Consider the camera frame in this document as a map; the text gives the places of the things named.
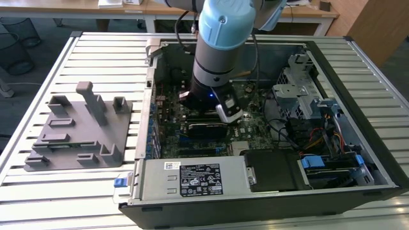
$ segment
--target white cable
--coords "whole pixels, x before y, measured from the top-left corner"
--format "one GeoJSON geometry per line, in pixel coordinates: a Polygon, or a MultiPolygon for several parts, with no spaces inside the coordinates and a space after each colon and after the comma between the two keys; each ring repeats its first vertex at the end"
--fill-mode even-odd
{"type": "Polygon", "coordinates": [[[7,83],[7,85],[42,85],[42,84],[33,82],[21,82],[21,83],[7,83]]]}

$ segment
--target barcode sticker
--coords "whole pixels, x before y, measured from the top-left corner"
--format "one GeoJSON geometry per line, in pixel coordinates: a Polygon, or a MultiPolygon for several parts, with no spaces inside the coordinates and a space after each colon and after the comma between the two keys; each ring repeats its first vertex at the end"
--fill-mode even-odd
{"type": "Polygon", "coordinates": [[[163,169],[178,169],[179,168],[179,162],[165,162],[163,169]]]}
{"type": "Polygon", "coordinates": [[[141,11],[125,11],[125,13],[141,13],[141,11]]]}

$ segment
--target metal bracket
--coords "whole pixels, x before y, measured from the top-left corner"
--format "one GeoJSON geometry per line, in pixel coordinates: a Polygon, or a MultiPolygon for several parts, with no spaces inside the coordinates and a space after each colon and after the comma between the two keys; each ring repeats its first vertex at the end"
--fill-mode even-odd
{"type": "Polygon", "coordinates": [[[158,38],[147,39],[146,46],[145,46],[145,52],[146,52],[145,64],[151,66],[153,58],[161,54],[161,46],[159,46],[158,38]]]}
{"type": "Polygon", "coordinates": [[[278,84],[273,86],[274,95],[281,98],[297,98],[298,96],[306,96],[305,89],[298,88],[295,85],[278,84]]]}

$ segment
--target warning label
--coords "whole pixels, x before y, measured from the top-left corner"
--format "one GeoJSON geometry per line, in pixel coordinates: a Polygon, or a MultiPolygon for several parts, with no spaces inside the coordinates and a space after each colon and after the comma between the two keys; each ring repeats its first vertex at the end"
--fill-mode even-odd
{"type": "Polygon", "coordinates": [[[221,194],[218,164],[179,165],[179,195],[182,197],[221,194]]]}

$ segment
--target blue release tab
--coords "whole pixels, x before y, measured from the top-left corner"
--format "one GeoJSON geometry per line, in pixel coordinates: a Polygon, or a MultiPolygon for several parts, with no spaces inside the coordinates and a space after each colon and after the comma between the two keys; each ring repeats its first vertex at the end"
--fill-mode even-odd
{"type": "Polygon", "coordinates": [[[127,179],[126,178],[115,178],[113,180],[113,187],[114,188],[125,188],[127,187],[127,179]]]}
{"type": "Polygon", "coordinates": [[[325,167],[322,158],[319,156],[306,156],[301,159],[303,169],[311,167],[325,167]]]}
{"type": "Polygon", "coordinates": [[[359,165],[363,165],[363,164],[365,164],[363,158],[362,158],[361,155],[355,155],[355,159],[357,159],[357,162],[358,162],[359,165]]]}

